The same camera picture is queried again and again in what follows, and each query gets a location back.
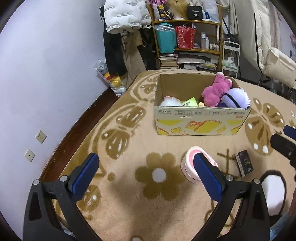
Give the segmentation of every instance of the red gift bag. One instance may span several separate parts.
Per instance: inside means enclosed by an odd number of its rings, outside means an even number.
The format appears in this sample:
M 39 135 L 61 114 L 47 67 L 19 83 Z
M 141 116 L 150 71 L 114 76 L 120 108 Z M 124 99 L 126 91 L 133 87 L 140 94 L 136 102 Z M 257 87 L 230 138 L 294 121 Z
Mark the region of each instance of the red gift bag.
M 185 26 L 175 26 L 177 43 L 180 49 L 192 49 L 195 29 Z

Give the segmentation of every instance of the wall socket plate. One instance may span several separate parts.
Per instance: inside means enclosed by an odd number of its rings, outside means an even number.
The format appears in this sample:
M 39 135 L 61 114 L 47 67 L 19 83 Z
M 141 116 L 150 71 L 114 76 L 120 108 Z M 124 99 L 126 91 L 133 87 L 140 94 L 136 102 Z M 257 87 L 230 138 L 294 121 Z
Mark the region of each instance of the wall socket plate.
M 25 158 L 27 158 L 28 161 L 32 162 L 35 154 L 30 149 L 28 149 L 25 153 Z
M 37 141 L 39 141 L 42 144 L 46 139 L 46 135 L 42 131 L 39 131 L 39 133 L 35 136 L 35 138 L 37 139 Z

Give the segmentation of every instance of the black pants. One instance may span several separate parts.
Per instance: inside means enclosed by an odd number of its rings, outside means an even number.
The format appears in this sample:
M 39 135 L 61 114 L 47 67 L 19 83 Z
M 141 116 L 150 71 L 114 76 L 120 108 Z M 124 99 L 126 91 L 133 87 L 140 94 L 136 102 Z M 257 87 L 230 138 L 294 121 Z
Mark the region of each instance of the black pants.
M 104 17 L 104 6 L 100 8 L 100 15 Z M 126 65 L 123 60 L 121 50 L 122 42 L 120 34 L 109 34 L 106 30 L 106 22 L 104 19 L 104 45 L 105 57 L 108 71 L 111 75 L 124 75 L 127 73 Z

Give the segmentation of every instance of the black box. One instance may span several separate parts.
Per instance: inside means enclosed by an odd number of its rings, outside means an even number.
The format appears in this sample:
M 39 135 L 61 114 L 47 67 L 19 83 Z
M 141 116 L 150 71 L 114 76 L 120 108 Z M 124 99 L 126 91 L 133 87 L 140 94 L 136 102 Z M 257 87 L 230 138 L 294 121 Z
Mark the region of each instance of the black box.
M 202 7 L 201 6 L 188 6 L 187 17 L 189 20 L 202 20 Z
M 237 164 L 239 166 L 242 177 L 245 177 L 246 175 L 254 171 L 249 154 L 246 150 L 236 153 L 235 158 L 237 160 Z

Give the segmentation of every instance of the white puffer jacket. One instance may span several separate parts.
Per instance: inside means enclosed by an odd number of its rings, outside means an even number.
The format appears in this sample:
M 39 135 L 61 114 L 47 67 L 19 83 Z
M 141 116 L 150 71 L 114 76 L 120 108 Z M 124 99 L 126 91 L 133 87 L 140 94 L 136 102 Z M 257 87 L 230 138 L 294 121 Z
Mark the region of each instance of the white puffer jacket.
M 107 32 L 110 34 L 133 32 L 151 24 L 145 0 L 106 0 L 104 8 Z

